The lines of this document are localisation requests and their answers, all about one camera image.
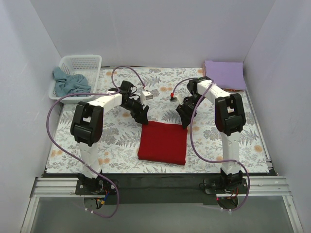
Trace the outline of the red t shirt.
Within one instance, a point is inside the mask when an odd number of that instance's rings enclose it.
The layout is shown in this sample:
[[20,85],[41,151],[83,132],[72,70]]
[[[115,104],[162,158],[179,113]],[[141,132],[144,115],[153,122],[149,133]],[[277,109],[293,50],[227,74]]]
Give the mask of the red t shirt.
[[188,130],[181,125],[150,121],[142,125],[140,160],[185,165]]

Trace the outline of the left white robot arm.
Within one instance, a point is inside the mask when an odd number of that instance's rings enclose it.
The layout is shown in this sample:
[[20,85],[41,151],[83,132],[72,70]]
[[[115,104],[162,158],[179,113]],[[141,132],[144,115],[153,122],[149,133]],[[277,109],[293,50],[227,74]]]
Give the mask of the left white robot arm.
[[78,144],[84,162],[78,179],[92,194],[100,194],[109,186],[109,182],[100,177],[102,168],[98,161],[98,142],[103,133],[104,114],[120,106],[130,112],[135,122],[148,124],[149,106],[145,106],[144,102],[152,99],[153,94],[142,91],[135,99],[134,87],[131,82],[123,81],[120,87],[110,88],[104,96],[89,102],[81,101],[76,106],[70,133]]

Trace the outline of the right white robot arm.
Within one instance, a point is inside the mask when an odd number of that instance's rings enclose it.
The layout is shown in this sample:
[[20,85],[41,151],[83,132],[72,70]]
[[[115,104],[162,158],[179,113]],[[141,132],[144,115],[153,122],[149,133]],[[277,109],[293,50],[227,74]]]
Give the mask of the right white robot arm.
[[178,84],[184,81],[188,82],[187,89],[191,95],[181,100],[174,95],[174,89],[170,101],[179,102],[176,111],[183,129],[193,124],[196,110],[204,99],[214,104],[214,119],[222,138],[223,159],[219,161],[222,163],[220,177],[212,181],[209,187],[231,193],[242,184],[239,142],[246,123],[242,97],[240,94],[230,94],[222,90],[207,76],[187,78]]

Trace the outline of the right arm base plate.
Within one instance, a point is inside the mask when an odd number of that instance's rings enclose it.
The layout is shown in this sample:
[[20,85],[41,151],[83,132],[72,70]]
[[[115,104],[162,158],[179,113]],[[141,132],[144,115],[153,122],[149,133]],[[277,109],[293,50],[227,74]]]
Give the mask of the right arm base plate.
[[206,194],[233,194],[242,193],[245,194],[248,185],[246,179],[242,179],[240,184],[225,184],[220,177],[204,178],[203,184],[200,185]]

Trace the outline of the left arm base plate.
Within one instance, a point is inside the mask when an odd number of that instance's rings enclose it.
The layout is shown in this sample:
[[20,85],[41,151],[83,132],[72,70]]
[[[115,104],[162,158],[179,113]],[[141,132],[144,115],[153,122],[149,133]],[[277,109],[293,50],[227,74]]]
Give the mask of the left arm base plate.
[[76,195],[105,195],[116,194],[116,187],[118,187],[118,181],[114,180],[114,184],[111,184],[105,179],[86,179],[78,180],[76,184]]

